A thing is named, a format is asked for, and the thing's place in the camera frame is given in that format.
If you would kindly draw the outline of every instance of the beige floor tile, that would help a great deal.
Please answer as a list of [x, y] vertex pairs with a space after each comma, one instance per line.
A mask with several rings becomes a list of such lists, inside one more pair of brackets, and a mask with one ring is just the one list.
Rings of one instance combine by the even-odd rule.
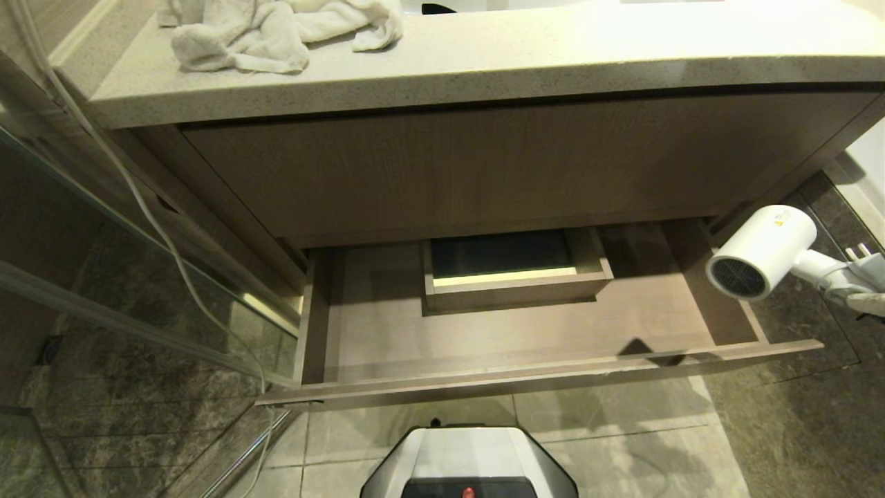
[[700, 377], [525, 393], [513, 398], [519, 424], [541, 442], [719, 422]]
[[750, 496], [718, 424], [544, 447], [577, 482], [581, 496]]
[[[225, 498], [241, 498], [252, 483], [255, 469], [249, 469], [240, 480], [225, 494]], [[250, 497], [255, 498], [298, 498], [301, 496], [301, 467], [264, 468]]]
[[304, 464], [304, 445], [307, 440], [309, 413], [299, 414], [269, 450], [265, 467], [289, 467]]
[[357, 498], [379, 463], [380, 459], [308, 465], [301, 498]]
[[382, 458], [416, 425], [514, 425], [511, 396], [311, 413], [306, 463]]

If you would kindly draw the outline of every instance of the power cord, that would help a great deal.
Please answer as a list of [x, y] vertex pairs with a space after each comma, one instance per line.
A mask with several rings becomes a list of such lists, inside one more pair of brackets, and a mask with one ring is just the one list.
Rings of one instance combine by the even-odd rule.
[[[147, 218], [150, 226], [152, 226], [154, 230], [156, 230], [157, 233], [160, 235], [160, 238], [163, 239], [163, 243], [169, 250], [169, 253], [175, 259], [175, 265], [178, 267], [179, 273], [181, 273], [181, 279], [184, 280], [184, 284], [188, 287], [188, 292], [190, 292], [190, 296], [194, 299], [194, 302], [200, 308], [200, 311], [202, 311], [203, 314], [206, 315], [206, 317], [212, 323], [222, 329], [230, 337], [234, 338], [234, 340], [236, 340], [243, 348], [245, 348], [252, 361], [255, 362], [255, 366], [258, 369], [258, 376], [261, 379], [261, 393], [264, 394], [266, 392], [265, 369], [261, 365], [261, 361], [255, 355], [255, 352], [252, 351], [249, 345], [246, 344], [246, 341], [244, 341], [239, 335], [236, 334], [236, 332], [231, 330], [230, 327], [219, 320], [218, 317], [216, 317], [203, 303], [203, 300], [200, 298], [200, 295], [197, 293], [196, 288], [194, 287], [194, 283], [190, 279], [190, 274], [188, 273], [188, 269], [185, 265], [184, 259], [181, 257], [181, 254], [178, 251], [178, 247], [175, 245], [175, 243], [154, 217], [154, 214], [148, 208], [148, 205], [144, 201], [142, 193], [138, 190], [138, 187], [135, 184], [135, 179], [132, 177], [132, 174], [129, 173], [129, 171], [123, 165], [122, 160], [120, 160], [120, 158], [117, 156], [116, 152], [114, 152], [107, 141], [104, 140], [104, 137], [101, 136], [96, 128], [92, 126], [92, 123], [77, 105], [76, 101], [74, 101], [71, 94], [67, 91], [65, 85], [61, 82], [61, 80], [59, 80], [55, 69], [50, 63], [49, 54], [46, 51], [46, 46], [43, 44], [43, 40], [40, 36], [40, 31], [37, 29], [37, 25], [34, 22], [34, 16], [31, 13], [31, 9], [27, 3], [27, 0], [17, 0], [17, 3], [19, 7], [19, 12], [24, 20], [26, 37], [32, 45], [32, 49], [34, 50], [37, 57], [37, 62], [40, 64], [42, 70], [46, 73], [47, 77], [49, 77], [52, 87], [62, 97], [62, 100], [64, 100], [65, 105], [67, 106], [67, 110], [80, 123], [80, 126], [83, 127], [86, 133], [91, 136], [93, 140], [96, 141], [98, 147], [111, 160], [111, 163], [113, 163], [117, 171], [126, 181], [126, 185], [129, 187], [129, 190], [132, 191], [132, 195], [133, 197], [135, 197], [135, 202], [142, 210], [144, 217]], [[264, 465], [264, 460], [267, 454], [267, 447], [270, 444], [271, 432], [273, 431], [273, 423], [274, 420], [273, 417], [271, 417], [271, 423], [266, 431], [265, 444], [261, 449], [261, 456], [258, 458], [258, 468], [255, 471], [255, 475], [252, 478], [252, 482], [249, 485], [249, 488], [246, 489], [245, 493], [243, 493], [242, 498], [248, 497], [255, 489], [256, 483], [258, 483], [258, 477], [261, 474], [261, 468]]]

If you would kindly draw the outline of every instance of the speckled stone countertop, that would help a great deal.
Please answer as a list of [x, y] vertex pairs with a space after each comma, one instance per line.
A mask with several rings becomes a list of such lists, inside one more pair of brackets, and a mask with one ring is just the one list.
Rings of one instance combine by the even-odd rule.
[[86, 95], [103, 126], [130, 128], [622, 90], [885, 82], [881, 15], [837, 0], [600, 0], [410, 16], [390, 50], [320, 43], [294, 75], [182, 71], [171, 31], [149, 19]]

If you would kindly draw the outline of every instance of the glass panel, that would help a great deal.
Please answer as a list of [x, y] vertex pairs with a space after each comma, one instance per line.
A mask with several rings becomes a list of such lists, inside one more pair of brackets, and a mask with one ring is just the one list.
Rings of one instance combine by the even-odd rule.
[[[50, 176], [50, 166], [1, 128], [0, 156], [0, 261], [147, 325], [158, 342], [184, 341], [257, 373], [240, 341], [193, 301], [164, 247]], [[249, 346], [268, 380], [291, 384], [296, 338], [241, 294], [193, 266], [189, 273], [206, 306]]]
[[25, 411], [0, 407], [0, 496], [66, 498], [34, 419]]

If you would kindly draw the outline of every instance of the white hair dryer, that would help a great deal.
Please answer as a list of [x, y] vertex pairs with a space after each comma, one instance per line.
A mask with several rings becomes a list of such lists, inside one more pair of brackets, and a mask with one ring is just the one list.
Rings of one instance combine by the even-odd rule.
[[791, 206], [759, 209], [707, 262], [707, 277], [726, 295], [761, 300], [792, 273], [824, 297], [861, 313], [885, 316], [885, 257], [859, 245], [843, 262], [809, 249], [818, 231]]

